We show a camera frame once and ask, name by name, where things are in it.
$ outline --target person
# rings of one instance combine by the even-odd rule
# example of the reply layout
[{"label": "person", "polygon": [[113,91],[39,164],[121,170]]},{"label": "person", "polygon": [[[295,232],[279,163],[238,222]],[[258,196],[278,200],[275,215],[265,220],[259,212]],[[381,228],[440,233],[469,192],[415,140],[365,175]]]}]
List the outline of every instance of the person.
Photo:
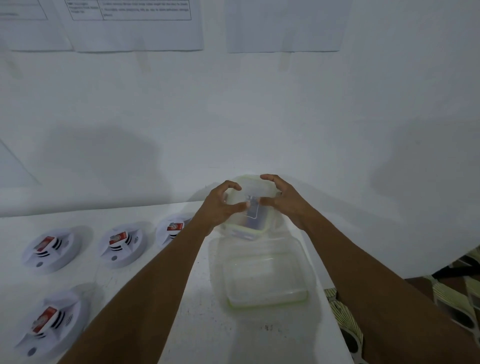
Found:
[{"label": "person", "polygon": [[[342,302],[375,346],[378,363],[480,363],[472,338],[426,296],[352,243],[292,185],[276,175],[260,177],[281,192],[260,204],[274,207],[308,234]],[[230,187],[241,190],[232,181],[214,188],[191,222],[122,287],[60,364],[158,362],[204,238],[248,207],[225,203]]]}]

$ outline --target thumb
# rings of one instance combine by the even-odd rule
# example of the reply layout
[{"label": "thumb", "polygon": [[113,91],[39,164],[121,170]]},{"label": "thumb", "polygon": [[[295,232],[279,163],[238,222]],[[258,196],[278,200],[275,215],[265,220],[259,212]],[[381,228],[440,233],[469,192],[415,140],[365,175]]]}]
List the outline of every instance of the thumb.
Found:
[{"label": "thumb", "polygon": [[258,203],[262,206],[275,206],[276,200],[272,197],[260,197]]},{"label": "thumb", "polygon": [[235,214],[237,212],[245,211],[250,207],[250,201],[247,202],[239,202],[238,204],[231,205],[230,212]]}]

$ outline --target person's left hand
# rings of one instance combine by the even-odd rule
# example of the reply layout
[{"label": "person's left hand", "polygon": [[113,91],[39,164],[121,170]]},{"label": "person's left hand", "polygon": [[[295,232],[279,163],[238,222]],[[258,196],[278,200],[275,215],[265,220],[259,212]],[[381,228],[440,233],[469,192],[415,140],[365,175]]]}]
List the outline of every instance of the person's left hand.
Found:
[{"label": "person's left hand", "polygon": [[241,190],[240,185],[236,182],[223,182],[210,191],[210,194],[192,219],[192,222],[195,221],[207,227],[208,234],[212,232],[215,226],[227,221],[236,212],[245,211],[250,207],[250,202],[228,205],[225,202],[225,191],[228,188],[234,188],[237,191]]}]

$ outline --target finger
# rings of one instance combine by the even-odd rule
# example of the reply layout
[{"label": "finger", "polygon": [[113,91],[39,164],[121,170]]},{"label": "finger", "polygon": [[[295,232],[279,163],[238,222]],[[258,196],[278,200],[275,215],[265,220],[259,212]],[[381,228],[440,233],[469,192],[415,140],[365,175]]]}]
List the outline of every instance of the finger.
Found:
[{"label": "finger", "polygon": [[229,180],[226,180],[225,182],[223,182],[221,185],[217,186],[214,188],[214,191],[217,191],[220,196],[223,196],[223,194],[225,193],[225,191],[229,188],[234,188],[236,189],[237,191],[240,191],[241,190],[241,187],[238,183],[236,182],[233,182],[233,181],[229,181]]},{"label": "finger", "polygon": [[276,206],[276,198],[260,197],[258,203],[262,206]]},{"label": "finger", "polygon": [[288,187],[288,183],[285,182],[283,179],[281,179],[280,177],[278,177],[276,174],[261,174],[260,175],[260,178],[262,180],[269,180],[269,181],[272,181],[273,183],[275,183],[275,186],[281,191],[281,192],[284,192],[287,187]]},{"label": "finger", "polygon": [[239,202],[238,204],[229,205],[228,210],[230,214],[235,214],[237,212],[245,211],[250,207],[250,201],[247,202]]}]

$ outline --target forearm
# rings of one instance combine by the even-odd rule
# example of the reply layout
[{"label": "forearm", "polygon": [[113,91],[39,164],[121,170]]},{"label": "forearm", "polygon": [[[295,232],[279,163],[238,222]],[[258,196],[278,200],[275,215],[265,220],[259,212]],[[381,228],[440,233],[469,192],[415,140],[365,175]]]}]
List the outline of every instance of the forearm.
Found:
[{"label": "forearm", "polygon": [[115,295],[60,364],[156,364],[207,234],[193,219]]},{"label": "forearm", "polygon": [[309,213],[304,224],[342,302],[385,362],[480,363],[473,340],[423,294],[320,213]]}]

